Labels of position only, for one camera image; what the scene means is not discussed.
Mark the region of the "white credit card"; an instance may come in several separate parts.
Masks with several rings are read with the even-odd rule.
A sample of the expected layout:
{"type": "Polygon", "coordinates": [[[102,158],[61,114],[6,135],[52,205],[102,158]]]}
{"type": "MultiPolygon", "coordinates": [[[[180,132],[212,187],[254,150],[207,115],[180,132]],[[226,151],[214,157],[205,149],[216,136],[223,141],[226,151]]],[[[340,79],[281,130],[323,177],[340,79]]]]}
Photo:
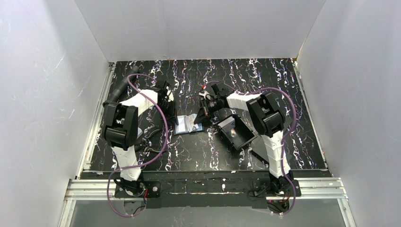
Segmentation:
{"type": "Polygon", "coordinates": [[[195,119],[196,115],[197,114],[191,114],[191,115],[184,116],[185,127],[188,131],[195,131],[202,127],[202,125],[200,123],[194,124],[194,119],[195,119]]]}

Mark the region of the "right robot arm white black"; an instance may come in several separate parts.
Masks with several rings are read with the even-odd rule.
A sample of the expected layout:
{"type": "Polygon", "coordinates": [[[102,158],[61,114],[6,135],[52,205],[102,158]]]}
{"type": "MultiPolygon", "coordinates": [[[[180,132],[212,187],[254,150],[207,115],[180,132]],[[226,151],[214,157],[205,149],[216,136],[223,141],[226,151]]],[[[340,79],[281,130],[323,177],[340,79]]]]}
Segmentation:
{"type": "Polygon", "coordinates": [[[253,127],[263,140],[269,163],[270,186],[275,193],[286,192],[293,176],[284,151],[286,117],[271,94],[263,89],[240,93],[225,87],[223,82],[213,84],[211,95],[202,87],[199,91],[200,109],[194,120],[201,123],[220,109],[240,109],[249,113],[253,127]]]}

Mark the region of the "black plastic tray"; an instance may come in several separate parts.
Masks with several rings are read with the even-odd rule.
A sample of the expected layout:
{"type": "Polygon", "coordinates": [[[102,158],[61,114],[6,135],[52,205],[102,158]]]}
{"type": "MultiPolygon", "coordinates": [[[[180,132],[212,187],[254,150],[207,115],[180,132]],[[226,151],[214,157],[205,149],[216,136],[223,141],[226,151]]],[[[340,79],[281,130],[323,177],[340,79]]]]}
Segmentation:
{"type": "Polygon", "coordinates": [[[217,123],[217,131],[220,134],[223,143],[227,145],[230,150],[240,151],[249,146],[250,143],[257,138],[257,135],[239,115],[232,114],[230,116],[235,118],[235,125],[221,128],[217,123]]]}

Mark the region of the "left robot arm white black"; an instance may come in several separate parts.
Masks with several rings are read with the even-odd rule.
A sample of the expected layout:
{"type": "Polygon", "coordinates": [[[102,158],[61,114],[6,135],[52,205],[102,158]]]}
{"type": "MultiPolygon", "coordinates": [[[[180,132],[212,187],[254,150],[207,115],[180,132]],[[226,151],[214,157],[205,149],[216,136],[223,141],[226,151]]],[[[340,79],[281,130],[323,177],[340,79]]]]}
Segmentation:
{"type": "Polygon", "coordinates": [[[168,123],[176,117],[176,111],[173,91],[166,80],[158,81],[154,87],[143,89],[134,97],[120,102],[119,98],[128,85],[129,80],[125,78],[104,102],[102,132],[120,167],[120,179],[115,183],[123,189],[134,191],[140,188],[142,182],[135,153],[139,136],[138,117],[154,106],[167,129],[168,123]]]}

